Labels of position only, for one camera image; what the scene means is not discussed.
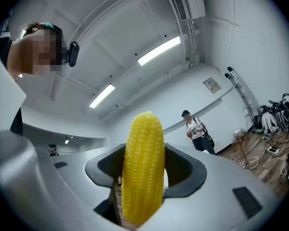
corn cob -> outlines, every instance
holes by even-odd
[[[134,225],[145,223],[161,206],[165,146],[162,125],[152,112],[133,120],[122,172],[122,208]]]

backpack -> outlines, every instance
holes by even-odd
[[[210,144],[211,144],[212,147],[214,148],[214,146],[215,146],[214,140],[212,139],[211,135],[209,134],[206,126],[198,119],[198,117],[197,117],[197,120],[198,120],[198,122],[199,122],[200,124],[202,124],[202,126],[203,126],[203,128],[204,128],[203,131],[204,131],[205,135],[208,136],[208,139],[209,139],[209,141],[210,141]]]

power strip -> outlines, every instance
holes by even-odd
[[[272,153],[272,154],[278,154],[279,153],[279,148],[277,148],[275,146],[270,146],[269,149],[268,149],[268,152]]]

ceiling light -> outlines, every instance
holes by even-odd
[[[23,31],[21,32],[20,39],[22,39],[22,38],[24,37],[25,33],[26,33],[26,30],[23,30]]]
[[[111,84],[105,88],[104,91],[100,95],[97,96],[97,98],[90,104],[91,108],[95,108],[105,97],[108,96],[109,93],[111,93],[115,87]]]
[[[173,38],[166,43],[163,43],[162,45],[156,47],[154,50],[150,51],[143,57],[138,59],[138,62],[141,66],[152,60],[154,57],[158,56],[159,54],[162,54],[164,51],[172,48],[173,46],[180,44],[180,37]]]

wooden floor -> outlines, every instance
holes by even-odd
[[[279,154],[284,154],[280,157],[272,157],[270,153],[265,152],[263,157],[259,160],[258,166],[255,169],[250,171],[251,174],[254,174],[258,179],[262,180],[264,183],[269,185],[279,196],[284,196],[289,190],[289,184],[287,184],[287,180],[285,176],[280,174],[280,169],[283,165],[284,159],[287,157],[289,153],[289,135],[285,132],[281,132],[275,137],[279,138],[279,141],[283,140],[283,144],[279,145]],[[246,146],[246,149],[243,150],[248,162],[253,156],[261,157],[263,151],[259,148],[261,146],[270,147],[269,144],[265,143],[265,140],[262,139],[263,136],[250,133],[248,134],[249,141]],[[226,149],[224,152],[219,154],[225,158],[233,160],[240,165],[240,162],[243,166],[245,166],[245,157],[241,150],[234,151],[231,147]],[[249,167],[253,167],[256,165],[255,163],[250,163]],[[117,199],[117,205],[119,210],[119,215],[122,222],[122,227],[129,230],[136,230],[139,226],[133,225],[128,222],[122,213],[122,199],[121,199],[121,187],[118,184],[115,184],[115,195]]]

